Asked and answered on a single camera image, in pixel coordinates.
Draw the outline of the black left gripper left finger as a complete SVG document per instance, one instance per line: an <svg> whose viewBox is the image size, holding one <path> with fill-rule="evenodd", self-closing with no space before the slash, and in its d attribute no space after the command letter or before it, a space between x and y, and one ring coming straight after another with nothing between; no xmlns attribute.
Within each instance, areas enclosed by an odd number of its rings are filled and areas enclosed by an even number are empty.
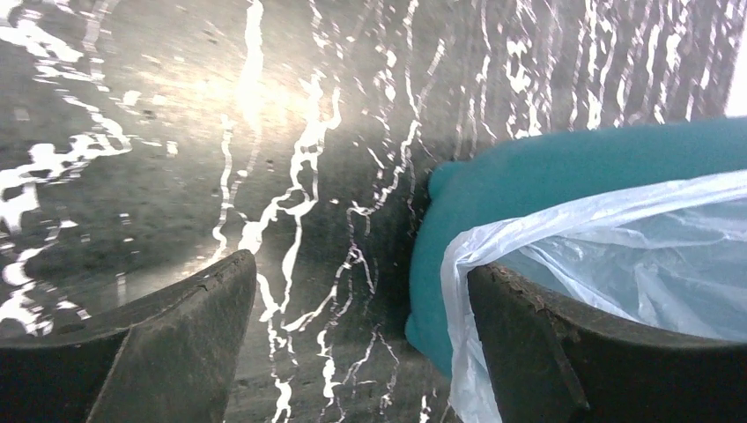
<svg viewBox="0 0 747 423"><path fill-rule="evenodd" d="M256 283L240 250L45 337L3 340L2 421L222 421Z"/></svg>

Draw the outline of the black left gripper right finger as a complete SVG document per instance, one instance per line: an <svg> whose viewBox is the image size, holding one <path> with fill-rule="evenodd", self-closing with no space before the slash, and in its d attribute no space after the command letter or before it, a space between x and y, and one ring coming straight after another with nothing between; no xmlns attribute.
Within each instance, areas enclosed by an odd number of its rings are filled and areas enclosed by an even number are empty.
<svg viewBox="0 0 747 423"><path fill-rule="evenodd" d="M505 422L743 422L746 346L635 323L487 264L470 305Z"/></svg>

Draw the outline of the teal plastic trash bin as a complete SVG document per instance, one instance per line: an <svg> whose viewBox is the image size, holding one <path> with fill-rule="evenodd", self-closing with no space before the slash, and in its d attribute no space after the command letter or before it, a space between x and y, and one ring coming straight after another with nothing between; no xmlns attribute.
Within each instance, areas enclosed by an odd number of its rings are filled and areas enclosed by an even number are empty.
<svg viewBox="0 0 747 423"><path fill-rule="evenodd" d="M443 374L453 348L440 268L460 233L607 191L746 167L742 117L555 132L504 141L431 174L410 261L407 340Z"/></svg>

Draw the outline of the translucent blue plastic bag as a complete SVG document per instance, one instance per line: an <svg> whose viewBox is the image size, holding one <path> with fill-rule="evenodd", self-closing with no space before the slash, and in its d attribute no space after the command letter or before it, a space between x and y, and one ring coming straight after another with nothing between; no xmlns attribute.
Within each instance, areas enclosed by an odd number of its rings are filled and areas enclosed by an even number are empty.
<svg viewBox="0 0 747 423"><path fill-rule="evenodd" d="M469 297L469 273L487 264L635 323L746 346L746 173L611 191L457 235L441 285L450 402L465 422L505 422Z"/></svg>

